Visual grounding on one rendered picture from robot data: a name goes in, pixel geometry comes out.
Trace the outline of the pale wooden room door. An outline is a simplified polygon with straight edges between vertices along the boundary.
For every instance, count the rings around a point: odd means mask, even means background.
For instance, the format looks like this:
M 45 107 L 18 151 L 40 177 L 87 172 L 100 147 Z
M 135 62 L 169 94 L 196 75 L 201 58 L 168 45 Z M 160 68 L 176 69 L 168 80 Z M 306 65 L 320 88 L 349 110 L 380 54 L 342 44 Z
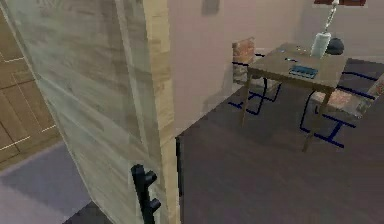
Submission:
M 112 224 L 181 224 L 168 0 L 0 0 L 91 199 Z

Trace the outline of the brown wooden table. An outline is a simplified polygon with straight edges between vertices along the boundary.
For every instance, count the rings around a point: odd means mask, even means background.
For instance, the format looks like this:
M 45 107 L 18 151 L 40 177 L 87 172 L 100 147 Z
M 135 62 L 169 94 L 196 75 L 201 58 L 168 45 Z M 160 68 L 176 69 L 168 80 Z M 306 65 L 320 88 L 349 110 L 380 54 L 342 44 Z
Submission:
M 290 84 L 299 88 L 310 89 L 312 93 L 321 92 L 324 98 L 320 103 L 318 115 L 313 121 L 312 129 L 306 137 L 302 151 L 306 152 L 316 131 L 320 128 L 320 117 L 326 111 L 332 93 L 339 84 L 341 73 L 347 59 L 344 56 L 325 54 L 321 58 L 312 56 L 308 48 L 294 43 L 283 43 L 256 62 L 246 64 L 247 80 L 242 120 L 245 119 L 248 106 L 248 91 L 253 78 L 262 78 L 264 89 L 261 103 L 265 99 L 268 81 Z

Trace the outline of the black round object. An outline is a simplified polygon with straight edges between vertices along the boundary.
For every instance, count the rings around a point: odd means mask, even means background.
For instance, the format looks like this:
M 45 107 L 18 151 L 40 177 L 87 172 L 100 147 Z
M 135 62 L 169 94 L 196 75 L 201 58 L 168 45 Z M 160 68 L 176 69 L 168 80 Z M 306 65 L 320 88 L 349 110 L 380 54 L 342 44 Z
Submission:
M 330 55 L 342 55 L 344 44 L 340 38 L 332 38 L 327 46 L 326 53 Z

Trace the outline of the dark red framed picture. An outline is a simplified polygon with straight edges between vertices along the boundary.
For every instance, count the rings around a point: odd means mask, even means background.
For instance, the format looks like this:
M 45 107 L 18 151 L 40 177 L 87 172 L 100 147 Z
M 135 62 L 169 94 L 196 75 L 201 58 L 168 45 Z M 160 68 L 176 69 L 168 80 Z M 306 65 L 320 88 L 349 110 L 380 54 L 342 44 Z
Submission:
M 314 4 L 331 5 L 335 0 L 314 0 Z M 364 6 L 367 0 L 338 0 L 339 5 Z

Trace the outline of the brick pattern blue frame chair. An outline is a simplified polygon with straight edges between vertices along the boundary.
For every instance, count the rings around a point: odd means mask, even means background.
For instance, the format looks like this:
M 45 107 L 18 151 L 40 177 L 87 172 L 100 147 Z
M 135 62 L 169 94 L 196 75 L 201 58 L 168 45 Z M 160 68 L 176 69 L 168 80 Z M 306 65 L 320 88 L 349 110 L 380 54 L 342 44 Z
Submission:
M 254 38 L 249 37 L 232 43 L 232 65 L 233 82 L 245 86 L 248 80 L 248 66 L 257 61 L 258 57 L 264 57 L 264 54 L 255 52 Z M 275 102 L 280 92 L 281 83 L 275 80 L 253 76 L 250 82 L 248 100 L 256 97 L 260 99 L 256 110 L 247 108 L 246 111 L 252 115 L 258 115 L 265 101 Z
M 356 72 L 343 72 L 343 75 L 354 75 L 373 81 L 373 84 L 367 92 L 361 92 L 353 88 L 338 85 L 336 90 L 331 94 L 326 109 L 328 112 L 344 113 L 350 117 L 361 119 L 368 108 L 371 107 L 373 103 L 384 93 L 384 73 L 378 78 L 366 76 Z M 322 117 L 335 123 L 332 131 L 328 136 L 324 136 L 319 133 L 314 133 L 313 136 L 337 147 L 344 148 L 344 145 L 335 141 L 334 138 L 343 126 L 355 128 L 356 125 L 350 121 L 335 117 L 328 112 L 323 112 Z

